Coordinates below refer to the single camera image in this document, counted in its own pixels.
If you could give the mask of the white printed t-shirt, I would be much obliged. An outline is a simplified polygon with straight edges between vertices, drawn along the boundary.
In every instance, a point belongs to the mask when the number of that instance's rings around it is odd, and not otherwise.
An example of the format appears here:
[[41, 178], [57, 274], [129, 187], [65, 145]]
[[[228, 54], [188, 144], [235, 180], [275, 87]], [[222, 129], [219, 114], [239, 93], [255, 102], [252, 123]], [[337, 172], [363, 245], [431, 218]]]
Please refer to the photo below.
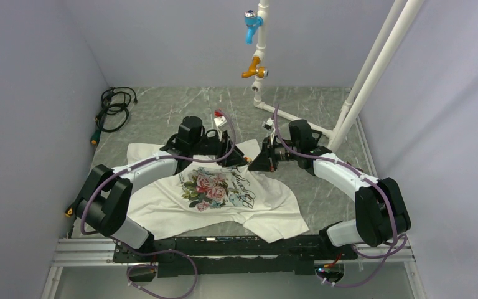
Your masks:
[[222, 168], [202, 160], [136, 191], [128, 217], [156, 239], [227, 221], [268, 243], [309, 232], [287, 185], [246, 166]]

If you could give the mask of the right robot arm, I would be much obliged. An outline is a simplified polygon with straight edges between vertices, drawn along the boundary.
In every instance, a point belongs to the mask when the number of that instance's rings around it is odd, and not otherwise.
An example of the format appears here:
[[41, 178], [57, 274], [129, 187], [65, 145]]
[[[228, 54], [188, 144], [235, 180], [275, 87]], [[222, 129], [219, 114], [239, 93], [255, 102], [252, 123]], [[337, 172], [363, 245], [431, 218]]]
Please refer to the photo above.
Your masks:
[[319, 253], [332, 259], [350, 244], [376, 247], [395, 241], [411, 229], [411, 219], [398, 183], [392, 178], [378, 179], [342, 161], [319, 144], [321, 133], [303, 119], [288, 125], [290, 138], [281, 138], [274, 119], [263, 123], [269, 135], [262, 141], [260, 154], [249, 165], [250, 171], [274, 172], [283, 161], [296, 161], [307, 173], [321, 178], [346, 194], [355, 204], [355, 217], [332, 224], [320, 231]]

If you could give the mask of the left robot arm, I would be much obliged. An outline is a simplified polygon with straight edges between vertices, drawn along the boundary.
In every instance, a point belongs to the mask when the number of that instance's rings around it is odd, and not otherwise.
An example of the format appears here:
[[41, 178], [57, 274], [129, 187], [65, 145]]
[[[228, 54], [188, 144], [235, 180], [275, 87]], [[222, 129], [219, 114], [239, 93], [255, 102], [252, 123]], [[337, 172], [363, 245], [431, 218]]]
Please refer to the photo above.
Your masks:
[[140, 262], [155, 250], [155, 236], [128, 216], [131, 196], [141, 188], [181, 173], [192, 163], [244, 166], [247, 160], [236, 147], [236, 133], [228, 115], [216, 110], [214, 128], [206, 130], [197, 116], [187, 116], [159, 151], [137, 162], [91, 169], [69, 213], [80, 220], [82, 235], [100, 234], [124, 244]]

